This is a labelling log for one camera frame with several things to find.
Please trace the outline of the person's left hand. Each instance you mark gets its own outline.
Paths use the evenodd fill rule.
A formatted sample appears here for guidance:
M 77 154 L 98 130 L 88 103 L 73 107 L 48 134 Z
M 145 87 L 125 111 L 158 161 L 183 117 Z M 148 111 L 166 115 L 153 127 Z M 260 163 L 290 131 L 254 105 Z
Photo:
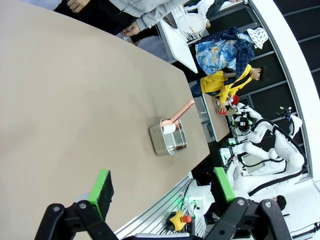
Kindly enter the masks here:
M 140 28 L 136 22 L 133 22 L 130 26 L 123 29 L 120 33 L 125 37 L 131 37 L 137 35 L 140 32 Z

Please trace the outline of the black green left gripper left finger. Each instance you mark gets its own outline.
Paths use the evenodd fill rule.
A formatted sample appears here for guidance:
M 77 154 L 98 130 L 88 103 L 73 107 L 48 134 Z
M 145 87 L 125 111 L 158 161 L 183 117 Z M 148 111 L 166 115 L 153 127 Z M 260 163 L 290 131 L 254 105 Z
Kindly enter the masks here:
M 47 206 L 36 240 L 73 240 L 85 232 L 92 240 L 116 240 L 117 236 L 106 223 L 114 188 L 111 171 L 100 170 L 87 199 L 65 207 L 60 203 Z

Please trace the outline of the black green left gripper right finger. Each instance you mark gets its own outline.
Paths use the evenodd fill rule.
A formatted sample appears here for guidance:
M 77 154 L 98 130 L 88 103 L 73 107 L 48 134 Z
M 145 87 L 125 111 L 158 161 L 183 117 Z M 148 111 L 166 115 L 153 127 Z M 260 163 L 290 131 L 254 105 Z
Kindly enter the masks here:
M 259 203 L 236 197 L 222 167 L 213 170 L 210 191 L 222 215 L 204 237 L 206 240 L 291 240 L 279 205 L 272 199 Z

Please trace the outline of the person's right hand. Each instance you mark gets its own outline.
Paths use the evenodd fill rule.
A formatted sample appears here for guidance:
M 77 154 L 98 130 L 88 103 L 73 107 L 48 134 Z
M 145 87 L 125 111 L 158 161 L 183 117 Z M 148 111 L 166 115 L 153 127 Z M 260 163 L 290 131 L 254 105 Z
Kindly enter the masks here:
M 68 0 L 67 6 L 73 13 L 79 13 L 87 4 L 89 0 Z

